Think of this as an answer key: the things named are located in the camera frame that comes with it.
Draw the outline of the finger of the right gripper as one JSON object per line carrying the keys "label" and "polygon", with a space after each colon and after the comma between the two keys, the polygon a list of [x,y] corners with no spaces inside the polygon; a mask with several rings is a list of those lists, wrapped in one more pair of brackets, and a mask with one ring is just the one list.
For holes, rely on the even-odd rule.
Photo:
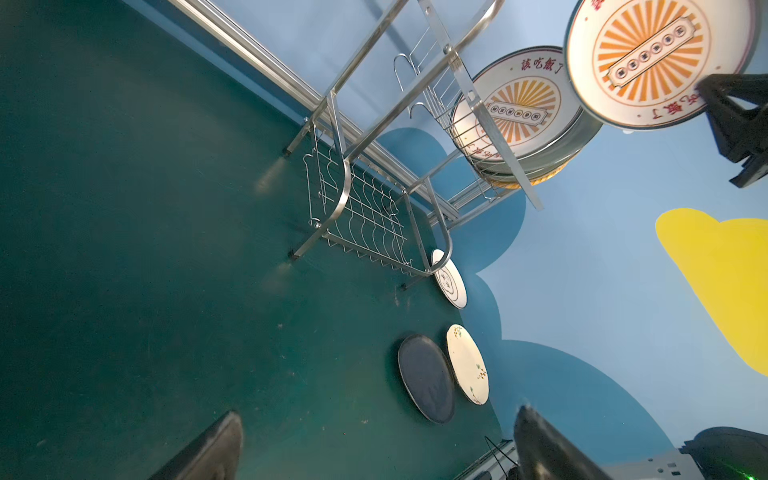
{"label": "finger of the right gripper", "polygon": [[767,153],[767,74],[713,74],[698,84],[722,156],[733,163]]}
{"label": "finger of the right gripper", "polygon": [[743,189],[765,177],[768,173],[768,155],[766,152],[753,154],[742,164],[741,172],[730,179],[730,183]]}

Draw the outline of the dark blue round plate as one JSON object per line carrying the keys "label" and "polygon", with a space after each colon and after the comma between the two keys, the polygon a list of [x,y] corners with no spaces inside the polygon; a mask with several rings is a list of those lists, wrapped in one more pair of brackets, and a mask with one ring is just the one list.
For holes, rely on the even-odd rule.
{"label": "dark blue round plate", "polygon": [[447,424],[455,413],[455,386],[446,357],[429,337],[413,334],[397,352],[404,387],[419,412],[435,424]]}

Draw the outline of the orange woven round plate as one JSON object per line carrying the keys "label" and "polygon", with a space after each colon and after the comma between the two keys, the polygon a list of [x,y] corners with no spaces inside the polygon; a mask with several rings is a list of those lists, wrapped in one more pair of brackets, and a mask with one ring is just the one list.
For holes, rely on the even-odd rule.
{"label": "orange woven round plate", "polygon": [[[562,170],[564,170],[567,167],[567,165],[568,165],[568,163],[564,163],[564,164],[562,164],[562,165],[560,165],[560,166],[558,166],[558,167],[556,167],[556,168],[554,168],[554,169],[552,169],[550,171],[547,171],[547,172],[543,173],[542,175],[538,175],[538,176],[536,176],[534,178],[531,178],[530,179],[531,185],[532,186],[537,186],[539,184],[542,184],[542,183],[552,179],[553,177],[558,175]],[[509,181],[509,182],[495,182],[494,186],[498,187],[498,188],[507,189],[507,190],[520,190],[521,189],[520,183],[517,182],[516,180],[512,180],[512,181]]]}

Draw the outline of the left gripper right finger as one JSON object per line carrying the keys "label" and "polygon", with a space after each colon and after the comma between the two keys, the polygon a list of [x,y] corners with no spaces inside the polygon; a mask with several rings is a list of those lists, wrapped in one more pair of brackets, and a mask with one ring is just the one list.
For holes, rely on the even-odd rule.
{"label": "left gripper right finger", "polygon": [[518,411],[513,439],[521,479],[611,480],[529,405]]}

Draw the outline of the cream floral plate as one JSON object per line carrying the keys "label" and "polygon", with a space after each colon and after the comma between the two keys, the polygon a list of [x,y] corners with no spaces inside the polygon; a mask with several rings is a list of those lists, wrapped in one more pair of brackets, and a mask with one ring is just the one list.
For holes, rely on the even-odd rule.
{"label": "cream floral plate", "polygon": [[489,399],[488,372],[472,336],[462,325],[453,324],[446,345],[458,386],[472,403],[484,405]]}

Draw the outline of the grey-green plain plate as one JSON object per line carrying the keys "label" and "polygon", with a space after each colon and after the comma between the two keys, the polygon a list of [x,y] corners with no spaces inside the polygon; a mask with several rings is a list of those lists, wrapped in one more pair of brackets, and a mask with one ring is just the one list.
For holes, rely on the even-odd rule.
{"label": "grey-green plain plate", "polygon": [[[603,123],[591,114],[580,110],[576,119],[554,140],[548,141],[541,149],[525,155],[515,156],[528,179],[550,171],[576,156],[599,132]],[[489,183],[517,180],[510,167],[504,162],[469,159],[469,163],[480,177]]]}

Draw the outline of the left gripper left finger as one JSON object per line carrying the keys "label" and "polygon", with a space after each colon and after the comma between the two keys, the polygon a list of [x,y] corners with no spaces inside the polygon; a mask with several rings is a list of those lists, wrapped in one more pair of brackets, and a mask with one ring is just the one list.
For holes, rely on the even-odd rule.
{"label": "left gripper left finger", "polygon": [[234,479],[242,450],[242,417],[229,410],[149,479]]}

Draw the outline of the white plate orange sunburst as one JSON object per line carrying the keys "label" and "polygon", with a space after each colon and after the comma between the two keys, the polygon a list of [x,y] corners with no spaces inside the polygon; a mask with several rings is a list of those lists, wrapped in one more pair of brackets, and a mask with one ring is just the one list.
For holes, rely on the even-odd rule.
{"label": "white plate orange sunburst", "polygon": [[486,66],[472,81],[522,164],[554,145],[582,117],[561,47],[514,51]]}

